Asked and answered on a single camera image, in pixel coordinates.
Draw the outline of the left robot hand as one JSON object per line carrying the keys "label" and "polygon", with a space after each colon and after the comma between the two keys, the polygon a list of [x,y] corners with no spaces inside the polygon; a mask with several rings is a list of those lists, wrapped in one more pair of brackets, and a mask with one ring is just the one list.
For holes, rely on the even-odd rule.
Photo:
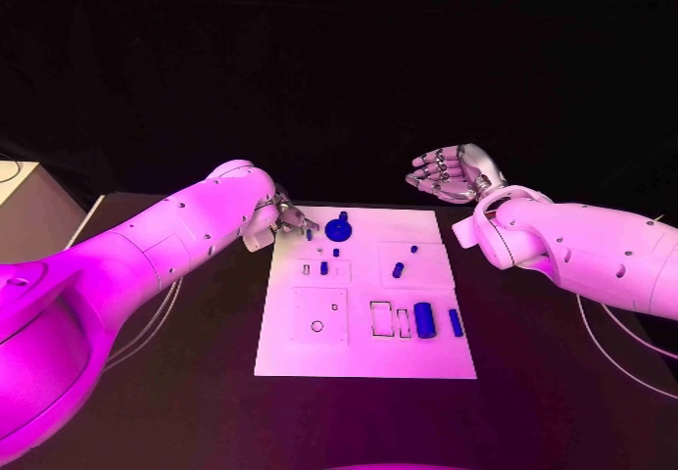
{"label": "left robot hand", "polygon": [[289,192],[285,187],[277,184],[275,195],[269,200],[275,211],[275,220],[270,223],[270,229],[275,234],[280,231],[290,233],[299,231],[303,235],[319,231],[319,225],[303,213],[302,209],[295,205]]}

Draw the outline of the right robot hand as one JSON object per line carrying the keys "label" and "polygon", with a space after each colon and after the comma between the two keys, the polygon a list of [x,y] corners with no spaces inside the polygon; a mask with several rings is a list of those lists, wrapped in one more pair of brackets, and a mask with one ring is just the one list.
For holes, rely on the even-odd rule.
{"label": "right robot hand", "polygon": [[406,182],[455,205],[478,203],[510,184],[497,163],[475,144],[438,148],[413,160]]}

